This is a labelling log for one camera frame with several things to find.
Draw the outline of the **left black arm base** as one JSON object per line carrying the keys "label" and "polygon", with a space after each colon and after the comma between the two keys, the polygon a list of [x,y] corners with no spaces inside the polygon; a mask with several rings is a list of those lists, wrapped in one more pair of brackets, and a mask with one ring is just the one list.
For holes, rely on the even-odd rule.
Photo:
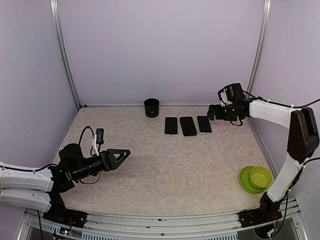
{"label": "left black arm base", "polygon": [[49,192],[48,195],[51,207],[43,213],[45,220],[70,227],[84,228],[88,215],[86,212],[66,208],[62,197],[57,192]]}

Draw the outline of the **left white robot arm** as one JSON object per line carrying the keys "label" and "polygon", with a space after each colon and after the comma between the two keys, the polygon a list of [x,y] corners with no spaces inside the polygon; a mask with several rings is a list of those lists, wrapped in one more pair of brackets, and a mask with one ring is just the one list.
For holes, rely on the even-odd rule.
{"label": "left white robot arm", "polygon": [[45,193],[65,193],[87,177],[116,170],[129,155],[128,149],[108,149],[84,157],[81,146],[70,143],[59,151],[59,163],[40,168],[0,163],[0,187],[25,189]]}

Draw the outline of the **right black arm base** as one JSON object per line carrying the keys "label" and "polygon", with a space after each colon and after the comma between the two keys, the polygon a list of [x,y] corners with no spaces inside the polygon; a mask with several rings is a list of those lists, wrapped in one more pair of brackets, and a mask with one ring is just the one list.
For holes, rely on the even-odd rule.
{"label": "right black arm base", "polygon": [[285,198],[273,202],[269,196],[264,193],[260,199],[258,208],[242,210],[238,213],[238,218],[242,228],[251,227],[259,224],[275,221],[282,218],[280,205]]}

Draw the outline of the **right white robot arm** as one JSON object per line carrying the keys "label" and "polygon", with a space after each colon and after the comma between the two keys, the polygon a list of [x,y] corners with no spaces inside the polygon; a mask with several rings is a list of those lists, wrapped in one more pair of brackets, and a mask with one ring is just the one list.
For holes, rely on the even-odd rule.
{"label": "right white robot arm", "polygon": [[272,131],[275,143],[283,160],[277,170],[273,184],[267,190],[267,199],[273,203],[281,201],[298,181],[298,175],[313,161],[314,152],[320,145],[320,133],[311,105],[289,105],[254,96],[243,90],[240,83],[232,83],[217,92],[219,103],[210,105],[207,115],[210,119],[224,120],[234,126],[241,126],[244,119],[261,120],[284,136]]}

